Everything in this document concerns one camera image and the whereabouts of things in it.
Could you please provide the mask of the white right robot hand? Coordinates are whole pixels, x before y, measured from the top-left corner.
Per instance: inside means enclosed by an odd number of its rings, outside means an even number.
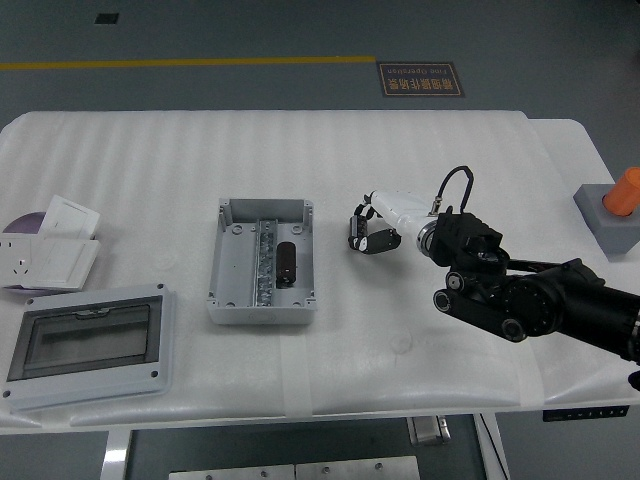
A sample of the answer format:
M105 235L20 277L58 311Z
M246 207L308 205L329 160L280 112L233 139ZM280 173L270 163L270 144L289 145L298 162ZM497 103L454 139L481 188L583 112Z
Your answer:
M382 219L387 228L369 233L368 221L374 217ZM371 255L396 249L406 238L428 256L434 228L435 219L421 199L408 193L374 191L364 196L350 218L348 245L352 250Z

